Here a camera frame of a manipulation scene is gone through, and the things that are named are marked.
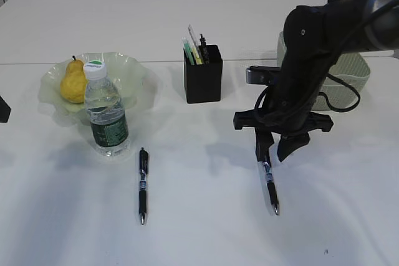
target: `black cable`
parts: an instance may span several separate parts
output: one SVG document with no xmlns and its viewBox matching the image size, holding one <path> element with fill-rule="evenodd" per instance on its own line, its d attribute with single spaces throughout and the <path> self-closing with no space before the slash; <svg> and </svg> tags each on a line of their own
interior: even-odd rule
<svg viewBox="0 0 399 266">
<path fill-rule="evenodd" d="M 323 66 L 323 69 L 328 72 L 328 70 L 333 66 L 336 61 L 338 61 L 338 58 L 341 56 L 342 52 L 346 48 L 347 44 L 352 40 L 355 34 L 357 34 L 360 30 L 362 30 L 364 27 L 368 26 L 370 23 L 374 22 L 376 19 L 381 17 L 382 15 L 386 14 L 387 12 L 391 11 L 395 6 L 399 5 L 399 0 L 392 0 L 388 2 L 386 5 L 382 6 L 380 9 L 377 9 L 375 12 L 371 13 L 366 19 L 364 19 L 361 23 L 359 23 L 357 26 L 355 26 L 342 40 L 342 42 L 335 48 L 335 50 L 332 52 L 332 55 L 330 56 L 330 59 L 327 61 L 327 63 Z M 256 101 L 255 108 L 254 108 L 254 116 L 255 119 L 261 123 L 264 123 L 266 126 L 275 126 L 284 123 L 288 118 L 292 117 L 295 115 L 300 109 L 306 105 L 307 100 L 312 96 L 314 93 L 315 89 L 317 89 L 319 86 L 319 82 L 323 78 L 317 77 L 314 78 L 312 88 L 308 89 L 308 92 L 302 97 L 300 101 L 297 102 L 296 105 L 294 105 L 290 110 L 286 112 L 271 112 L 268 113 L 264 116 L 259 115 L 259 106 L 260 102 L 262 99 L 259 100 L 261 96 L 259 96 L 258 101 Z M 341 80 L 344 84 L 344 86 L 348 87 L 346 82 Z M 261 95 L 263 94 L 263 97 L 266 96 L 267 90 L 264 90 Z"/>
<path fill-rule="evenodd" d="M 333 106 L 333 105 L 330 103 L 329 97 L 327 96 L 326 93 L 324 93 L 324 92 L 319 92 L 319 96 L 322 96 L 322 97 L 325 99 L 325 102 L 326 102 L 327 106 L 329 107 L 329 109 L 331 109 L 333 112 L 340 112 L 340 113 L 342 113 L 342 112 L 350 112 L 351 110 L 355 109 L 355 108 L 357 107 L 357 105 L 359 105 L 359 103 L 360 103 L 360 94 L 359 94 L 359 92 L 356 90 L 356 88 L 354 88 L 353 86 L 351 86 L 349 83 L 343 81 L 342 79 L 339 79 L 339 78 L 337 78 L 337 77 L 335 77 L 335 76 L 333 76 L 333 75 L 331 75 L 331 74 L 327 74 L 327 77 L 328 77 L 329 79 L 331 79 L 331 80 L 333 80 L 333 81 L 335 81 L 335 82 L 337 82 L 337 83 L 343 85 L 344 87 L 349 88 L 351 91 L 353 91 L 353 93 L 354 93 L 354 94 L 356 95 L 356 97 L 357 97 L 356 103 L 354 103 L 352 106 L 349 106 L 349 107 L 347 107 L 347 108 L 338 108 L 338 107 Z"/>
</svg>

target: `black pen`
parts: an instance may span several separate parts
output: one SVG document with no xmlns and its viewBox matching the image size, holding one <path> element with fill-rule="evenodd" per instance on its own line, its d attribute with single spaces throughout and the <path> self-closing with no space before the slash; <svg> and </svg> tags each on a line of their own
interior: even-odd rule
<svg viewBox="0 0 399 266">
<path fill-rule="evenodd" d="M 148 153 L 142 148 L 139 154 L 140 184 L 138 190 L 138 213 L 142 224 L 145 223 L 147 214 L 147 174 L 148 174 Z"/>
<path fill-rule="evenodd" d="M 201 36 L 201 38 L 199 39 L 199 41 L 201 42 L 202 56 L 204 58 L 204 63 L 208 64 L 209 63 L 209 54 L 208 54 L 208 50 L 206 48 L 206 41 L 202 34 L 200 34 L 200 36 Z"/>
<path fill-rule="evenodd" d="M 272 168 L 271 168 L 272 164 L 270 162 L 269 151 L 267 151 L 266 159 L 265 161 L 262 162 L 262 164 L 266 172 L 266 184 L 267 184 L 267 190 L 269 191 L 270 203 L 272 204 L 275 215 L 279 215 L 280 214 L 279 199 L 277 198 L 276 187 L 273 181 Z"/>
</svg>

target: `marker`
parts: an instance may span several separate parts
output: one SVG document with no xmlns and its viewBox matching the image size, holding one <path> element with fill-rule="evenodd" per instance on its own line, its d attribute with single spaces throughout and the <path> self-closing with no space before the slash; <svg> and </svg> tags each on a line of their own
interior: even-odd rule
<svg viewBox="0 0 399 266">
<path fill-rule="evenodd" d="M 191 54 L 190 44 L 188 43 L 188 41 L 185 37 L 182 39 L 182 41 L 183 41 L 183 47 L 186 52 L 186 56 L 187 56 L 188 60 L 190 61 L 191 65 L 194 65 L 194 58 L 193 58 L 193 55 Z"/>
<path fill-rule="evenodd" d="M 198 56 L 200 57 L 201 61 L 203 62 L 204 59 L 202 58 L 201 51 L 199 50 L 200 49 L 200 45 L 198 44 L 199 40 L 197 39 L 197 36 L 194 33 L 194 29 L 190 24 L 188 24 L 188 34 L 190 35 L 191 40 L 193 40 L 193 44 L 195 46 L 195 49 L 197 50 Z"/>
<path fill-rule="evenodd" d="M 191 50 L 193 51 L 194 59 L 197 65 L 203 65 L 201 57 L 199 57 L 199 53 L 197 52 L 197 49 L 195 49 L 194 46 L 191 46 Z"/>
</svg>

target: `pen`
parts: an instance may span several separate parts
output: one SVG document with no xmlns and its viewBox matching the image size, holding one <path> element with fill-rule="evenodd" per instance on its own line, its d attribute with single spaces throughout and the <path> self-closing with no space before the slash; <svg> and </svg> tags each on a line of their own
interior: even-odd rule
<svg viewBox="0 0 399 266">
<path fill-rule="evenodd" d="M 201 51 L 199 50 L 200 47 L 199 47 L 199 44 L 198 44 L 198 40 L 197 40 L 197 37 L 195 36 L 194 29 L 193 29 L 193 27 L 191 26 L 191 24 L 188 24 L 188 33 L 189 33 L 189 35 L 190 35 L 190 37 L 191 37 L 191 40 L 193 40 L 194 47 L 195 47 L 195 49 L 197 50 L 198 56 L 200 57 L 200 58 L 199 58 L 200 61 L 203 62 L 204 60 L 203 60 L 203 58 L 202 58 Z"/>
<path fill-rule="evenodd" d="M 197 49 L 194 46 L 192 46 L 191 50 L 193 51 L 193 56 L 194 56 L 194 59 L 195 59 L 195 63 L 197 65 L 203 65 L 201 57 L 199 57 L 199 55 L 198 55 L 199 53 L 197 52 Z"/>
<path fill-rule="evenodd" d="M 148 174 L 148 153 L 142 148 L 139 154 L 140 184 L 138 190 L 138 213 L 142 224 L 145 223 L 147 214 L 147 174 Z"/>
<path fill-rule="evenodd" d="M 203 58 L 204 58 L 204 63 L 208 64 L 209 63 L 209 54 L 208 54 L 208 50 L 206 49 L 206 41 L 202 34 L 200 34 L 200 36 L 201 36 L 201 38 L 199 39 L 199 41 L 201 42 L 201 46 L 202 46 L 202 54 L 203 54 Z"/>
<path fill-rule="evenodd" d="M 279 215 L 279 199 L 277 198 L 276 187 L 273 181 L 269 151 L 267 151 L 266 160 L 262 162 L 262 165 L 266 172 L 266 184 L 267 190 L 269 191 L 270 203 L 272 204 L 275 215 Z"/>
<path fill-rule="evenodd" d="M 186 56 L 187 56 L 188 60 L 190 61 L 190 64 L 193 65 L 194 58 L 193 58 L 193 55 L 191 54 L 190 44 L 188 43 L 188 41 L 185 37 L 182 39 L 182 41 L 183 41 L 184 50 L 186 52 Z"/>
</svg>

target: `pen tip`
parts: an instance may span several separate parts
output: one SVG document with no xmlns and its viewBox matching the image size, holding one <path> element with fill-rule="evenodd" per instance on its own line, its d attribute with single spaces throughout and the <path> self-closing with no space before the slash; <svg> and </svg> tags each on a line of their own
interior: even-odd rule
<svg viewBox="0 0 399 266">
<path fill-rule="evenodd" d="M 273 205 L 275 215 L 280 215 L 279 205 Z"/>
</svg>

